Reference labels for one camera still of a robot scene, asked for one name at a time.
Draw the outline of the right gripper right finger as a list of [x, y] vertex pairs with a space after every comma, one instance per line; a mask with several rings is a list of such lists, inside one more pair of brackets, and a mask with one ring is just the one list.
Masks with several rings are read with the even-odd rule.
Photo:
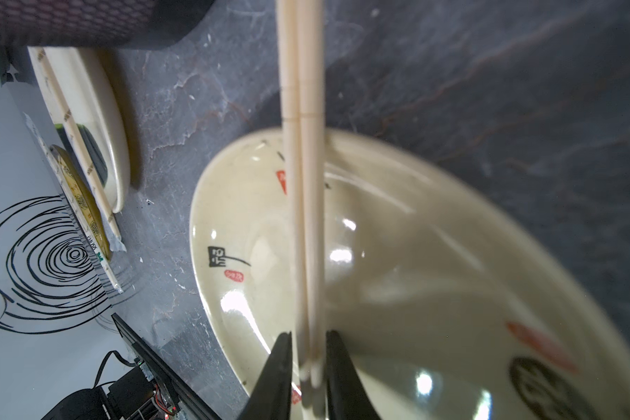
[[327, 412], [330, 419], [380, 419], [341, 335], [334, 330], [327, 332], [326, 368]]

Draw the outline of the cream plate with red marks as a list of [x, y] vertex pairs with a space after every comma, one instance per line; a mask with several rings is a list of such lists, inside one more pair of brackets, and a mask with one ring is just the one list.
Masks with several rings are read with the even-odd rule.
[[[282, 134], [257, 131], [199, 179], [192, 266], [252, 392], [295, 324]], [[502, 211], [386, 143], [328, 134], [325, 309], [384, 419], [630, 419], [630, 348]]]

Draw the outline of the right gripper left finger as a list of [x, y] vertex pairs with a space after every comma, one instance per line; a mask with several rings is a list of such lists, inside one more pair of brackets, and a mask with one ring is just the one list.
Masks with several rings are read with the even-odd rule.
[[288, 420], [292, 410], [292, 334], [278, 335], [238, 420]]

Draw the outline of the yellow patterned plate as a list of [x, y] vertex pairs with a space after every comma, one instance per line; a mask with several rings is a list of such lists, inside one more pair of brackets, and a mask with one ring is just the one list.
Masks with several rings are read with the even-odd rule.
[[96, 239], [103, 256], [110, 259], [112, 253], [110, 244], [103, 227], [103, 217], [96, 205], [93, 194], [89, 191], [82, 176], [76, 171], [69, 154], [57, 145], [49, 147], [52, 156], [61, 167], [64, 179], [68, 183], [68, 187], [73, 193], [73, 197], [82, 210], [82, 214], [87, 224], [89, 224], [91, 233]]

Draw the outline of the cream plate with black patch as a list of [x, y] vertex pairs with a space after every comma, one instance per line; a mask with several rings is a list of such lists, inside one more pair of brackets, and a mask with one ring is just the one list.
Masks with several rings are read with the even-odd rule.
[[89, 156], [96, 166], [112, 212], [124, 208], [131, 163], [124, 123], [110, 80], [97, 52], [87, 48], [30, 47], [28, 54], [50, 117], [64, 136], [64, 112], [54, 99], [39, 56], [44, 54], [61, 87]]

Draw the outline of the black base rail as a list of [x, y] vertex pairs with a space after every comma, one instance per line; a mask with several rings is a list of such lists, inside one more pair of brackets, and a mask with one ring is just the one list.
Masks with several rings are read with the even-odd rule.
[[152, 383], [153, 401], [159, 410], [170, 419], [222, 419], [118, 314], [111, 318]]

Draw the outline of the black mesh trash bin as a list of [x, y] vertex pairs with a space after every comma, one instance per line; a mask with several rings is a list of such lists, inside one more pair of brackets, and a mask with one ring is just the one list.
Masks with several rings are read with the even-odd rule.
[[201, 22], [210, 0], [3, 0], [0, 46], [158, 50]]

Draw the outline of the chopsticks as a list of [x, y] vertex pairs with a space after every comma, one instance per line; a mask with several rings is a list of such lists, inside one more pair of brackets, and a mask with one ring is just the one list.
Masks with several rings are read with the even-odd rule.
[[91, 193], [96, 200], [97, 206], [100, 209], [105, 221], [108, 222], [112, 233], [117, 239], [121, 240], [122, 236], [120, 229], [117, 221], [115, 220], [110, 203], [104, 194], [101, 180], [96, 171], [96, 166], [89, 155], [86, 145], [84, 145], [82, 133], [80, 132], [78, 124], [75, 121], [75, 116], [66, 101], [61, 85], [54, 74], [54, 70], [47, 58], [45, 49], [43, 47], [29, 47], [28, 51], [29, 54], [35, 55], [37, 67], [40, 69], [42, 75], [44, 75], [45, 84], [47, 84], [48, 90], [51, 92], [54, 97], [54, 101], [62, 113], [63, 125], [66, 129], [66, 134], [70, 137], [69, 143], [72, 145], [75, 156], [80, 163], [80, 167], [82, 168], [82, 172], [90, 186]]
[[107, 258], [103, 256], [103, 252], [101, 251], [96, 239], [91, 233], [89, 224], [87, 224], [86, 220], [84, 219], [82, 210], [78, 206], [75, 200], [75, 197], [73, 196], [73, 193], [68, 187], [68, 183], [64, 179], [63, 172], [61, 170], [60, 165], [56, 162], [56, 160], [52, 156], [52, 153], [50, 152], [50, 149], [49, 149], [50, 146], [47, 146], [45, 144], [44, 139], [42, 138], [42, 136], [40, 135], [37, 129], [37, 126], [33, 122], [33, 119], [31, 119], [31, 117], [29, 117], [29, 115], [26, 115], [26, 114], [24, 114], [24, 119], [26, 119], [27, 128], [29, 129], [29, 131], [31, 131], [31, 134], [35, 136], [36, 140], [38, 141], [38, 144], [40, 145], [40, 148], [42, 149], [42, 152], [44, 152], [45, 156], [47, 157], [47, 161], [52, 167], [52, 170], [54, 171], [54, 174], [57, 180], [59, 181], [59, 184], [61, 185], [61, 189], [63, 193], [65, 194], [66, 198], [68, 199], [68, 202], [73, 210], [75, 219], [80, 225], [80, 228], [82, 229], [83, 237], [85, 238], [87, 244], [91, 247], [92, 253], [96, 256], [96, 261], [100, 264], [108, 280], [110, 280], [112, 287], [118, 293], [122, 294], [124, 290], [122, 289], [122, 286], [118, 282], [114, 271], [112, 271], [110, 267], [110, 263], [108, 262]]
[[278, 1], [276, 9], [299, 379], [319, 389], [326, 365], [324, 4]]

